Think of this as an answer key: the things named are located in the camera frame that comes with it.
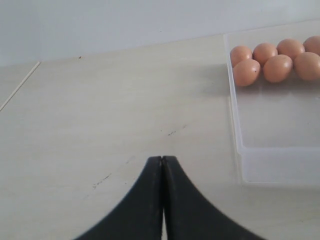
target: white table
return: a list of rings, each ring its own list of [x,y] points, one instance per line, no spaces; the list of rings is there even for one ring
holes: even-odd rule
[[[0,239],[75,238],[157,155],[177,156],[206,198],[255,233],[318,239],[319,190],[239,184],[225,60],[217,35],[42,62],[0,112]],[[25,74],[7,69],[10,95]]]

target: brown egg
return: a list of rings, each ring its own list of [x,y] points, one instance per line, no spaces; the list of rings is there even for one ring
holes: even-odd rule
[[[320,56],[313,52],[304,52],[294,60],[294,70],[304,81],[320,78]]]
[[[247,46],[236,46],[230,52],[230,59],[234,68],[241,61],[252,59],[252,51]]]
[[[305,47],[298,40],[287,38],[279,42],[276,46],[278,54],[283,54],[289,56],[292,60],[299,55],[305,52]]]
[[[253,84],[260,73],[260,64],[253,59],[247,59],[239,62],[233,68],[234,83],[240,87],[246,87]]]
[[[253,59],[258,61],[261,67],[265,65],[269,58],[275,55],[278,55],[277,47],[268,42],[260,43],[253,50]]]
[[[306,52],[320,55],[320,36],[311,36],[304,41],[303,46]]]
[[[276,55],[268,59],[263,67],[263,75],[270,83],[285,80],[293,68],[293,62],[287,55]]]

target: plastic container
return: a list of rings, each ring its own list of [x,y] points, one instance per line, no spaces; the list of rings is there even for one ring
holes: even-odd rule
[[[249,87],[234,84],[230,51],[277,45],[294,38],[302,43],[320,35],[320,20],[224,35],[232,113],[242,177],[250,183],[320,186],[320,80],[304,82],[294,72],[279,84],[261,77]]]

